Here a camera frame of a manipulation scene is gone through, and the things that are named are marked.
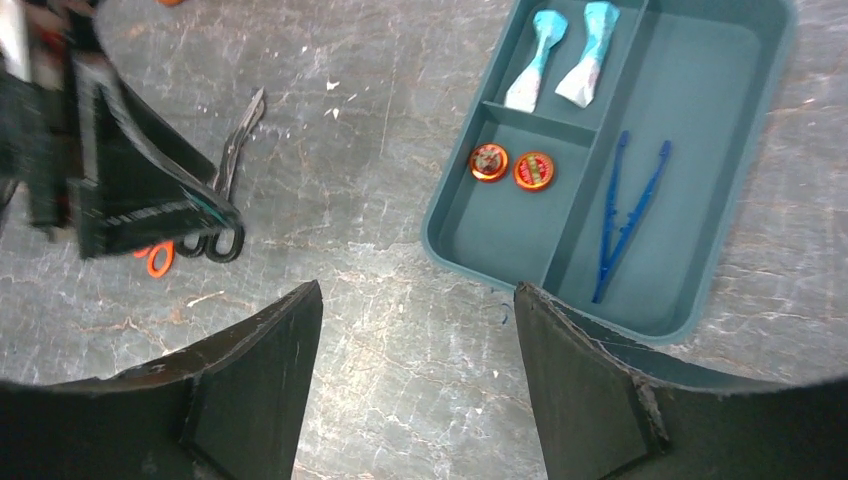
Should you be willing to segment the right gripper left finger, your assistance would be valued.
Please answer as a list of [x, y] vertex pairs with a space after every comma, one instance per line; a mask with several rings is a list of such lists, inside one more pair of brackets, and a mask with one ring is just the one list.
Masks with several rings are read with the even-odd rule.
[[5, 479], [287, 479], [322, 328], [299, 285], [258, 313], [119, 374], [1, 385]]

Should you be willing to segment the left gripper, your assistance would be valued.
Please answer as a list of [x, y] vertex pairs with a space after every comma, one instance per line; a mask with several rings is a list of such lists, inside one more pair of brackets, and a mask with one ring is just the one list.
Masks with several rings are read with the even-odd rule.
[[[1, 204], [28, 193], [37, 229], [70, 222], [69, 181], [83, 259], [132, 253], [194, 233], [241, 226], [238, 209], [210, 186], [214, 164], [151, 109], [102, 54], [76, 53], [72, 25], [96, 1], [1, 4]], [[79, 128], [76, 124], [76, 97]]]

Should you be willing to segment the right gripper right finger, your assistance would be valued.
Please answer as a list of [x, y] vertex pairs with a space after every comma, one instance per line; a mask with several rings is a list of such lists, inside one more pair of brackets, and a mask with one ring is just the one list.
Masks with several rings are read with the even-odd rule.
[[847, 380], [755, 380], [628, 339], [520, 283], [515, 321], [552, 479], [843, 479]]

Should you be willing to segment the orange handled scissors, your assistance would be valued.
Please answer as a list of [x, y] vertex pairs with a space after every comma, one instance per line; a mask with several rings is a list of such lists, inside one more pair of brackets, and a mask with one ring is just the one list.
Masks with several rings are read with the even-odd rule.
[[169, 272], [175, 258], [174, 242], [166, 241], [137, 250], [133, 256], [146, 260], [147, 273], [152, 278], [161, 278]]

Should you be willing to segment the black handled scissors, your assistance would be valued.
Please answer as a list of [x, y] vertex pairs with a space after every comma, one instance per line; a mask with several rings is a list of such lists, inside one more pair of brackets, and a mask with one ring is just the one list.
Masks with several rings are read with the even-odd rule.
[[[240, 152], [251, 130], [262, 118], [265, 111], [265, 89], [260, 87], [254, 94], [241, 120], [227, 137], [217, 173], [212, 180], [212, 189], [225, 200], [231, 199], [231, 190], [238, 167]], [[234, 238], [228, 252], [220, 253], [217, 244], [220, 233], [201, 235], [195, 246], [189, 247], [185, 240], [175, 243], [175, 252], [186, 258], [196, 258], [205, 255], [216, 263], [229, 263], [237, 259], [243, 249], [245, 229], [239, 226], [234, 229]]]

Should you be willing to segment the blue plastic tweezers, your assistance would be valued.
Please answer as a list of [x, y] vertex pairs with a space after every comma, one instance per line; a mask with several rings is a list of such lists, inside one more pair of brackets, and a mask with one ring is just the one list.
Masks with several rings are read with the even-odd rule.
[[630, 239], [637, 230], [646, 210], [649, 208], [653, 193], [660, 183], [672, 152], [672, 141], [665, 140], [658, 152], [658, 165], [640, 194], [636, 206], [626, 213], [626, 222], [622, 226], [617, 227], [617, 196], [624, 155], [629, 139], [630, 131], [622, 131], [614, 151], [611, 174], [604, 199], [599, 260], [595, 287], [591, 298], [591, 302], [594, 304], [600, 304], [602, 302], [605, 289], [611, 281], [615, 268], [624, 255]]

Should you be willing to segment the teal divided tray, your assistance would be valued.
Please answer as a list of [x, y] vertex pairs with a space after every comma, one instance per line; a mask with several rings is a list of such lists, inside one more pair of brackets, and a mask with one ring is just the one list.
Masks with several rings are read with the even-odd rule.
[[621, 1], [595, 99], [557, 95], [582, 1], [517, 1], [422, 225], [441, 265], [532, 282], [647, 345], [699, 322], [797, 26], [791, 1]]

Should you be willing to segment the teal scissor sheath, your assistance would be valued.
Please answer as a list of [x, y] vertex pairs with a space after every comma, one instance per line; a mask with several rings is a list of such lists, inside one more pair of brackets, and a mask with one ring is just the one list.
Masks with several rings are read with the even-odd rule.
[[535, 111], [550, 51], [565, 37], [568, 28], [566, 17], [552, 9], [538, 11], [532, 24], [536, 38], [535, 53], [507, 89], [504, 98], [506, 108], [525, 113]]

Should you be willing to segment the teal white tube packet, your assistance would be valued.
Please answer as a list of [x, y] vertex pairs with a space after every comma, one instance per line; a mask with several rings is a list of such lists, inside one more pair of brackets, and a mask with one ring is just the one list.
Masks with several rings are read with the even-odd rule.
[[600, 72], [619, 16], [619, 8], [611, 2], [594, 1], [586, 4], [584, 8], [586, 44], [576, 65], [556, 86], [557, 95], [579, 108], [586, 108], [593, 102]]

